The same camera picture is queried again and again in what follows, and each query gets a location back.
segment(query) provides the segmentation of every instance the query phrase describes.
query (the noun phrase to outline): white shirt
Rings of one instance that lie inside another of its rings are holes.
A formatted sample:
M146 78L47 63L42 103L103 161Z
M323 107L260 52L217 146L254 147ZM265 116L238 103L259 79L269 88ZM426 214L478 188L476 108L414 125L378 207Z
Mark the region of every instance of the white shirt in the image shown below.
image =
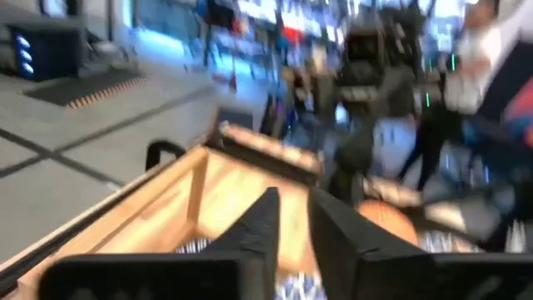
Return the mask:
M491 67L475 76L451 74L446 81L446 106L451 111L474 114L483 103L501 56L501 34L496 26L482 32L468 32L458 42L457 54L461 64L489 58Z

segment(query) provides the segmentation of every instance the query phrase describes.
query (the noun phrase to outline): black floor mat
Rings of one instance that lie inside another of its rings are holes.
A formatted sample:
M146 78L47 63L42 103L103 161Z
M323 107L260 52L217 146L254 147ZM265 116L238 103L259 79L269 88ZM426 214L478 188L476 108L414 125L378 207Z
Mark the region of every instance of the black floor mat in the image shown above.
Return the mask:
M129 70L109 70L102 74L92 75L79 79L70 79L47 87L40 87L29 92L26 96L56 104L61 107L72 106L69 103L92 103L97 98L104 98L110 94L122 90L134 79L140 78L141 74Z

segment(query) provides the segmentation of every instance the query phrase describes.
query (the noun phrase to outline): person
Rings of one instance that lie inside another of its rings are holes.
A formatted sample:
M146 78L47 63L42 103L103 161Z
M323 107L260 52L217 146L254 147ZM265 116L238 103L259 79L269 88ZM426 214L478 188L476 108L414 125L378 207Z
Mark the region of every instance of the person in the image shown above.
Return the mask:
M499 1L480 0L466 14L456 53L461 65L446 76L444 103L430 107L416 131L416 142L396 179L403 181L412 164L422 158L417 190L422 191L435 172L444 142L461 138L465 115L476 113L501 54L501 36L495 26Z

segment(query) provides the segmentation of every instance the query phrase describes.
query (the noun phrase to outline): basketball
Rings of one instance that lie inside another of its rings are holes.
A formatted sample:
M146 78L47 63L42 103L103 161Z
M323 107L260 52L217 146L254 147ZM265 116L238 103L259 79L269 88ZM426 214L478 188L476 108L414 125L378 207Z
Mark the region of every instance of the basketball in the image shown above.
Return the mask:
M419 246L415 226L405 214L395 207L381 201L365 200L359 207L359 213L389 233L417 247Z

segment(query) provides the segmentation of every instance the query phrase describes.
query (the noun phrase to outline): black pants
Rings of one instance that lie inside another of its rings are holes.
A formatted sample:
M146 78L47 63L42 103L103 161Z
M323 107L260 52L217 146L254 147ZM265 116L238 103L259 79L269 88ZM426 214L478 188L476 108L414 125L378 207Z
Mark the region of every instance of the black pants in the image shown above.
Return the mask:
M439 165L444 142L461 138L461 122L462 116L447 110L444 104L430 107L430 110L422 116L421 124L416 131L415 147L397 178L403 180L413 163L422 157L422 170L416 187L422 191Z

